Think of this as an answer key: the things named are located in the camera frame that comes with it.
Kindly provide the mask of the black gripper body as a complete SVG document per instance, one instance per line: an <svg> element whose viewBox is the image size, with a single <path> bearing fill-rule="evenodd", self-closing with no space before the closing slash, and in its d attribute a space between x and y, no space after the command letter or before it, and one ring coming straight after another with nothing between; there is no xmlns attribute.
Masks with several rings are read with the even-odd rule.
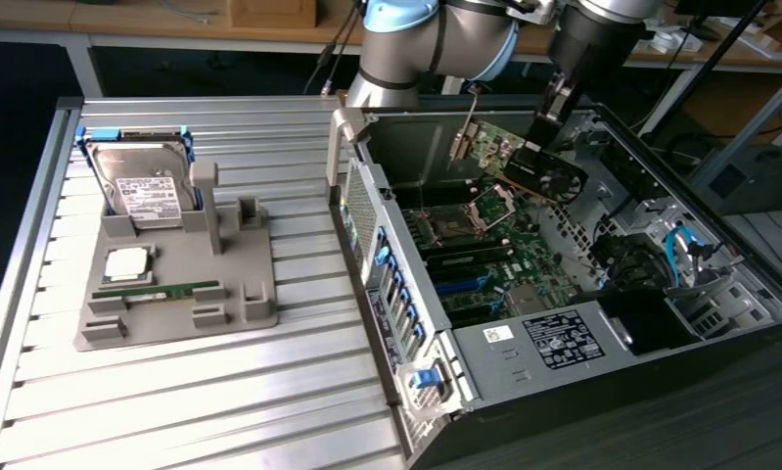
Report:
<svg viewBox="0 0 782 470"><path fill-rule="evenodd" d="M646 27L649 3L571 3L558 16L547 56L549 90L574 92L623 64Z"/></svg>

